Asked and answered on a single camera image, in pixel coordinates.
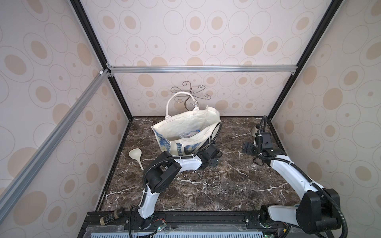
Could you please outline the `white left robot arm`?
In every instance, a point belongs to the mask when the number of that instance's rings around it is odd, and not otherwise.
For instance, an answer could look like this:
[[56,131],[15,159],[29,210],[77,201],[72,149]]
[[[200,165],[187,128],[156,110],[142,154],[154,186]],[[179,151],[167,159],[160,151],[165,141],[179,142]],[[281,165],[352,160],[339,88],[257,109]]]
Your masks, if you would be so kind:
[[213,144],[201,152],[186,156],[174,156],[168,151],[159,154],[143,171],[144,192],[138,209],[140,218],[147,219],[154,214],[160,193],[170,186],[177,174],[215,167],[221,157],[222,152]]

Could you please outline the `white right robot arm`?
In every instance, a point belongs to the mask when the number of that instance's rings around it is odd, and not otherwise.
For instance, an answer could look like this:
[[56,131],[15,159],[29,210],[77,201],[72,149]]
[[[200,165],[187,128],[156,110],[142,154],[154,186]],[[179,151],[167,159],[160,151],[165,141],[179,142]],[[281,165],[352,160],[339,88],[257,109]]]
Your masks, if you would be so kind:
[[263,227],[282,222],[319,238],[332,237],[333,230],[348,236],[348,224],[340,207],[340,196],[310,178],[279,148],[274,148],[269,132],[254,133],[254,142],[244,142],[242,152],[261,159],[277,171],[301,199],[299,206],[263,205],[259,220]]

